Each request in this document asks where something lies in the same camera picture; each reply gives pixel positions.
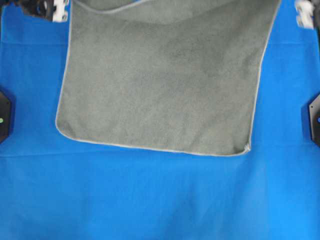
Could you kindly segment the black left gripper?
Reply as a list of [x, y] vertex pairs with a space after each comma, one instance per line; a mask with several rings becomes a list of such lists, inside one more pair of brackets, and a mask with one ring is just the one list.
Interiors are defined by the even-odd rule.
[[31, 17], [44, 19], [49, 22], [63, 23], [68, 20], [66, 7], [69, 0], [18, 0], [17, 5], [22, 12]]

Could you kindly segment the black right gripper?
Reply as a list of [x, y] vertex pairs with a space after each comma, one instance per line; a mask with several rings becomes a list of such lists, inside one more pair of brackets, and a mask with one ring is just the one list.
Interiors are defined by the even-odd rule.
[[320, 1], [296, 0], [294, 3], [297, 12], [296, 22], [304, 29], [320, 28]]

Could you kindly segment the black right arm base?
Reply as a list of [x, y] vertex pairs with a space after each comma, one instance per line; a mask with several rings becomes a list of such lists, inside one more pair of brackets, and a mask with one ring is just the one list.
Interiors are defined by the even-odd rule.
[[320, 93], [317, 92], [307, 103], [308, 128], [311, 141], [320, 147]]

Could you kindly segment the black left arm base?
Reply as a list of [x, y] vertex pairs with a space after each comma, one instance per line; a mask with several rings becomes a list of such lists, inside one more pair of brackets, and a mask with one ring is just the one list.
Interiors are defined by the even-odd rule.
[[0, 87], [0, 143], [13, 134], [15, 125], [16, 97], [8, 89]]

